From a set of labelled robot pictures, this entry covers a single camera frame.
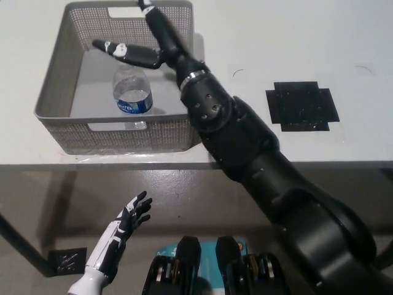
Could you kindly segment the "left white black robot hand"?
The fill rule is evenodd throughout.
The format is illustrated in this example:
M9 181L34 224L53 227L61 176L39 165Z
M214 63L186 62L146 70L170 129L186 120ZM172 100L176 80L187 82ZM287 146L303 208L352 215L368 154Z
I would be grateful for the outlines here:
M152 199L143 191L123 207L119 215L109 223L92 251L86 266L110 277L117 271L126 243L133 232L150 219Z

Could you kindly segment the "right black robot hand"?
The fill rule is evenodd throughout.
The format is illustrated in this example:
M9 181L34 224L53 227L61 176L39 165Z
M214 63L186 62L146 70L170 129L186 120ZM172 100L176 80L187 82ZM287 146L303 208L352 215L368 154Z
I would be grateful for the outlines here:
M138 6L158 43L158 49L100 39L92 41L93 47L122 63L140 68L158 69L166 64L176 72L180 90L189 84L214 79L206 64L194 58L177 29L152 1L138 1Z

